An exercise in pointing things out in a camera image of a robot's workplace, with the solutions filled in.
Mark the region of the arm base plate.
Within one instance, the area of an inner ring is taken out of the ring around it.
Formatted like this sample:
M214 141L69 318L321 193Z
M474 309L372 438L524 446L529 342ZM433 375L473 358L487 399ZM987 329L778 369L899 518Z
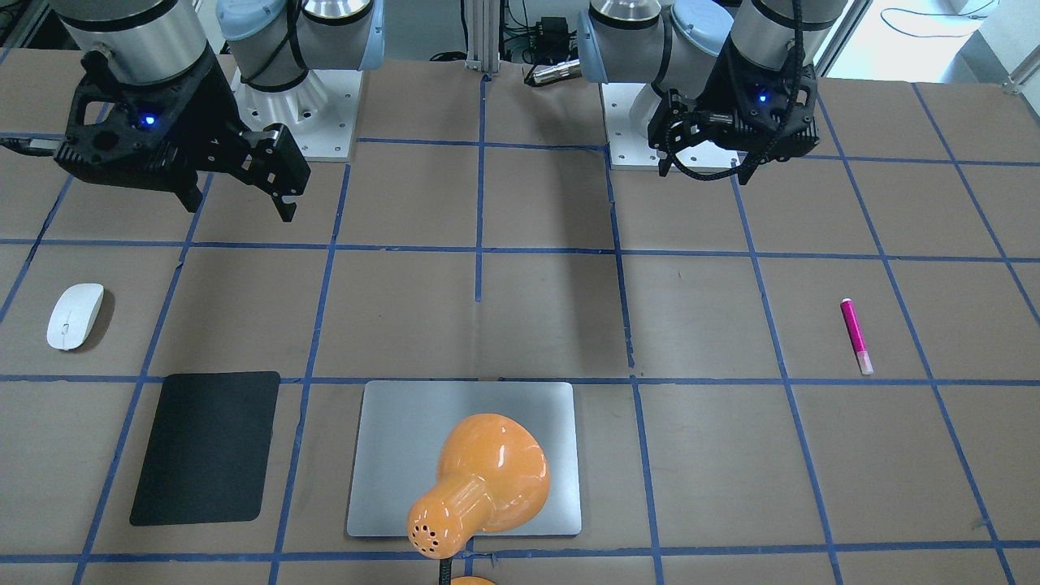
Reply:
M268 93L241 83L237 70L231 90L250 130L283 124L308 162L348 163L364 79L364 71L312 70L296 88Z
M621 171L656 171L660 153L648 145L648 125L660 97L645 83L602 83L603 119L609 139L610 167ZM739 163L739 152L703 143L684 149L683 166L701 173Z

